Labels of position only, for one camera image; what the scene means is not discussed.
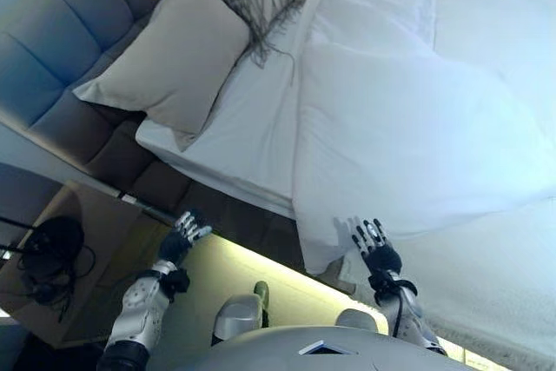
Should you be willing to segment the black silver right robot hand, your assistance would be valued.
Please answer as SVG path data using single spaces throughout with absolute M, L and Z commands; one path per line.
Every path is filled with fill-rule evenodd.
M 387 239 L 377 219 L 371 222 L 364 219 L 362 223 L 357 224 L 352 240 L 371 273 L 385 271 L 389 274 L 400 274 L 402 269 L 400 255 Z

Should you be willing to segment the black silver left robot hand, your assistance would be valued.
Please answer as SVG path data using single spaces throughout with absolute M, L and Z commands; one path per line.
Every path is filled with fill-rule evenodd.
M 212 232 L 213 228 L 195 211 L 186 211 L 175 221 L 173 228 L 163 239 L 158 258 L 178 266 L 189 250 Z

